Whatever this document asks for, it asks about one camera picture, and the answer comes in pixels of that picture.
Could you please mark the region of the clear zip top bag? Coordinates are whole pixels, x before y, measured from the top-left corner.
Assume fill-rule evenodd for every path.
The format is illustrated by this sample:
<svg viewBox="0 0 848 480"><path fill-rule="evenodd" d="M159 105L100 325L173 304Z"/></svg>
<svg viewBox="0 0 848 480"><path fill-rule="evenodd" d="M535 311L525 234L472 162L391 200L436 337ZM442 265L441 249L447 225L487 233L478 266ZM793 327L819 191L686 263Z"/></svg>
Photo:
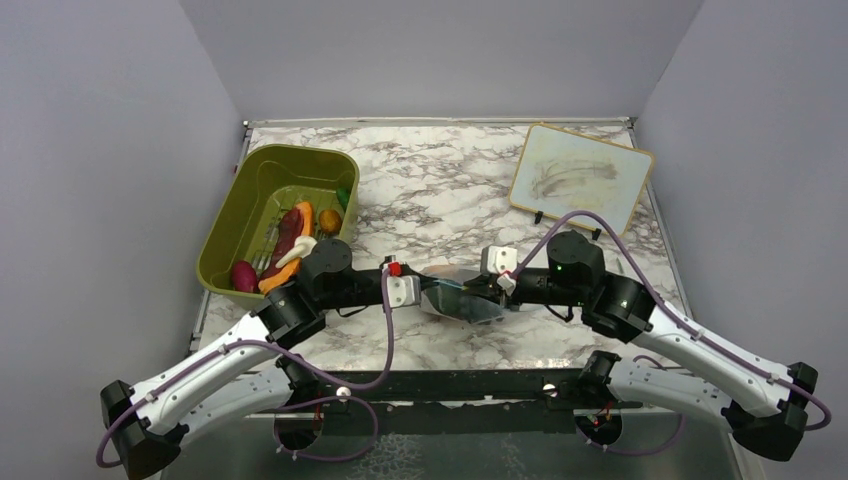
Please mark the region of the clear zip top bag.
<svg viewBox="0 0 848 480"><path fill-rule="evenodd" d="M422 289L420 309L423 312L471 325L489 325L504 320L504 310L497 303L461 290L466 281L479 276L478 270L447 264L425 267L421 273L437 280L435 286Z"/></svg>

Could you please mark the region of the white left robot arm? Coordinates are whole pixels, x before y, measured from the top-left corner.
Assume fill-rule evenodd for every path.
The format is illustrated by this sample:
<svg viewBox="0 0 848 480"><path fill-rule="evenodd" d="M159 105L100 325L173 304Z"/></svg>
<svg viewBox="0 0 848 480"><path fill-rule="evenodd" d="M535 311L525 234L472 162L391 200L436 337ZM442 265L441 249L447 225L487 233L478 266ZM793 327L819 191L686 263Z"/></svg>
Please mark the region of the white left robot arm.
<svg viewBox="0 0 848 480"><path fill-rule="evenodd" d="M95 462L148 478L172 463L183 445L213 427L273 407L298 411L321 403L320 381L351 392L385 382L393 363L396 309L418 305L436 279L388 257L356 270L350 246L313 241L289 263L297 272L272 288L221 337L170 369L133 385L116 380L100 392L106 431ZM382 308L387 326L385 364L377 377L353 383L334 376L292 348L326 326L329 310Z"/></svg>

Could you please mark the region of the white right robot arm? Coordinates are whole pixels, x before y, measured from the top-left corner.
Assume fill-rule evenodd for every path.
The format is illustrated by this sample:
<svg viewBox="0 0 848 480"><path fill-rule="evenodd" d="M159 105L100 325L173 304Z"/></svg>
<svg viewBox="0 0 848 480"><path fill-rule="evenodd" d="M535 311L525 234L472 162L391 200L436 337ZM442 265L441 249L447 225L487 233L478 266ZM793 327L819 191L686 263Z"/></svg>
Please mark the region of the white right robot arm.
<svg viewBox="0 0 848 480"><path fill-rule="evenodd" d="M481 273L464 290L503 306L537 304L580 310L592 331L632 343L686 369L651 370L611 352L593 352L577 380L579 398L638 402L712 420L748 451L789 460L803 439L806 407L818 373L803 363L776 363L718 338L643 283L610 273L603 251L578 232L554 235L547 267L519 269L517 252L487 247Z"/></svg>

